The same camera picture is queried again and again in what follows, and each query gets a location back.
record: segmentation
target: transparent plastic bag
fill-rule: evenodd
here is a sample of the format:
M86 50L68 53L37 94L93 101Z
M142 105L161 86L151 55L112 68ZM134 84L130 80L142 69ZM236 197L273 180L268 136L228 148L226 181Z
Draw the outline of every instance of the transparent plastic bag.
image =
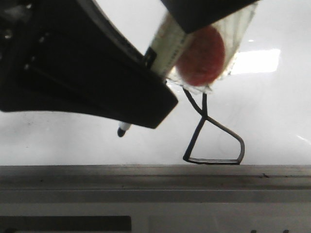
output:
M257 3L186 34L167 13L146 52L150 69L192 92L207 92L233 65Z

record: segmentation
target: screw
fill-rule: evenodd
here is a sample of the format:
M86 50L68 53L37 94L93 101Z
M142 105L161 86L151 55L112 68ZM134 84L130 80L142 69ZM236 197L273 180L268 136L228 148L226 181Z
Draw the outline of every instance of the screw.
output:
M4 38L9 40L13 37L13 32L10 29L4 31Z
M44 37L41 37L41 38L39 39L39 43L43 43L44 40L45 40L45 38L44 38Z
M26 64L25 66L24 66L24 70L29 70L29 64Z

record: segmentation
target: white table surface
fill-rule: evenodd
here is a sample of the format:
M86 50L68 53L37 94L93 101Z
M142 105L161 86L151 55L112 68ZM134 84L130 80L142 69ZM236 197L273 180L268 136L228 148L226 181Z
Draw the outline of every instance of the white table surface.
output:
M163 5L158 0L98 2L144 52ZM310 12L310 0L260 1L240 49L242 64L247 64L218 81L208 95L210 116L245 141L242 164L311 164ZM111 119L0 113L0 165L184 164L183 153L200 117L182 89L170 87L179 104L162 124L156 130L133 126L124 138L117 137L118 122ZM239 144L210 124L193 150L194 157L208 158L238 153Z

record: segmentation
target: red circle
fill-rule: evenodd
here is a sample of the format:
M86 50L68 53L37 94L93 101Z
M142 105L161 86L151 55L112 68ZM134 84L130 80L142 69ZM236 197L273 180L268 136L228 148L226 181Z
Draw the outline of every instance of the red circle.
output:
M182 79L192 86L212 83L223 71L225 45L219 32L207 26L194 33L191 45L176 63Z

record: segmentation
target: black wire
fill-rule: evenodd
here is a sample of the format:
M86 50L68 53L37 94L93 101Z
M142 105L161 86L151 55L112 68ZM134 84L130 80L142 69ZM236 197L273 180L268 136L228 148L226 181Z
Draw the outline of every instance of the black wire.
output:
M185 160L186 162L189 162L189 163L208 164L208 165L214 165L214 164L238 165L238 164L240 164L243 157L244 157L244 154L245 154L245 144L244 144L243 139L239 135L237 135L235 132L228 129L226 126L220 124L219 122L215 121L213 118L208 116L206 93L203 93L203 95L202 95L202 109L200 109L200 107L197 105L197 103L193 99L192 95L190 94L190 92L186 89L183 89L183 90L184 90L188 100L190 101L190 103L194 107L194 109L202 116L199 124L197 125L197 127L193 133L191 141L190 141L190 143L187 147L187 150L184 154L183 160ZM205 121L212 123L216 127L220 128L221 130L225 131L226 133L230 134L231 136L233 136L235 139L238 140L238 142L240 143L241 151L240 151L239 157L237 159L196 159L196 158L190 157L192 150L195 146L196 140L198 139L198 136L199 136L200 131L202 130L202 128L204 126Z

